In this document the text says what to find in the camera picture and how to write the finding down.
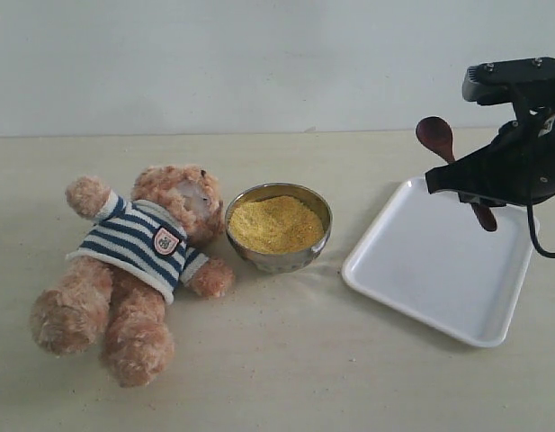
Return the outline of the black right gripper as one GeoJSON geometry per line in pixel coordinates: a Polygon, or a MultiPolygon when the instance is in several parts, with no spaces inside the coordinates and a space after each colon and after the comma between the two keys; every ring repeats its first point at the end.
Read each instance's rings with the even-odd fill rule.
{"type": "Polygon", "coordinates": [[[453,191],[461,203],[488,208],[555,195],[555,80],[516,87],[511,96],[515,118],[499,129],[495,146],[461,158],[452,148],[437,150],[446,164],[425,173],[430,194],[453,191]]]}

